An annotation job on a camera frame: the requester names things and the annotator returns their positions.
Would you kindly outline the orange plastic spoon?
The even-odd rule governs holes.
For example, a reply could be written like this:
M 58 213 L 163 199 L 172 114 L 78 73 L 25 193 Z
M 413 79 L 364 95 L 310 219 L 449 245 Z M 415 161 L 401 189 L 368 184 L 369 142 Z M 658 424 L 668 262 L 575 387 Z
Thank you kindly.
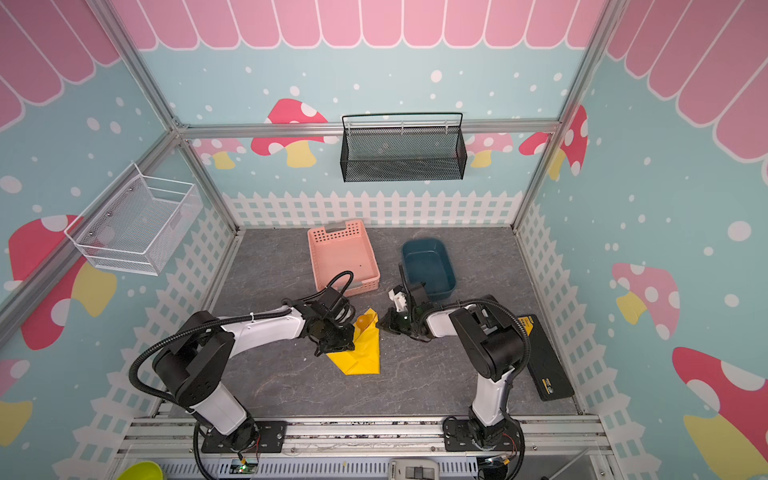
M 374 322 L 374 319 L 369 315 L 361 315 L 355 322 L 355 337 L 358 338 L 363 334 L 368 327 Z

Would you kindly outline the yellow paper napkin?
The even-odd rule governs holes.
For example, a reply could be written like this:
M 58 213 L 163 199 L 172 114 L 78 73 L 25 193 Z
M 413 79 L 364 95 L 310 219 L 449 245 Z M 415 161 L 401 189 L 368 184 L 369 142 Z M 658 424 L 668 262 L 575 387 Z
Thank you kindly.
M 347 376 L 378 375 L 380 373 L 380 330 L 378 329 L 378 314 L 369 308 L 364 314 L 374 319 L 374 322 L 358 338 L 354 332 L 353 351 L 331 353 L 327 357 L 336 367 Z

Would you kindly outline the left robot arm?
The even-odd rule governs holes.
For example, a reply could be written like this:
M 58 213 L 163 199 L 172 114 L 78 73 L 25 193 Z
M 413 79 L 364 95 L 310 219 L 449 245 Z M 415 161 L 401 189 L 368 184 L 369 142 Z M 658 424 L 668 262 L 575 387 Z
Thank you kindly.
M 197 421 L 196 433 L 241 454 L 263 435 L 251 413 L 224 383 L 231 359 L 276 342 L 305 338 L 317 357 L 355 349 L 356 311 L 345 297 L 354 274 L 345 270 L 324 288 L 274 310 L 216 317 L 192 314 L 179 330 L 148 347 L 129 367 L 138 391 L 170 402 Z

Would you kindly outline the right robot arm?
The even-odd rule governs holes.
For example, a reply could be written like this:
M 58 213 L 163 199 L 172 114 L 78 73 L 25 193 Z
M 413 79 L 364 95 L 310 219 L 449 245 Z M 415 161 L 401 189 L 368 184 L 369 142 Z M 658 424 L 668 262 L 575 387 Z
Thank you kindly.
M 475 396 L 468 416 L 448 416 L 442 424 L 448 451 L 507 451 L 525 449 L 520 422 L 508 411 L 515 378 L 528 366 L 532 346 L 523 322 L 495 297 L 432 302 L 423 283 L 407 280 L 398 266 L 401 284 L 388 292 L 393 302 L 379 327 L 420 342 L 443 337 L 460 340 L 476 370 Z

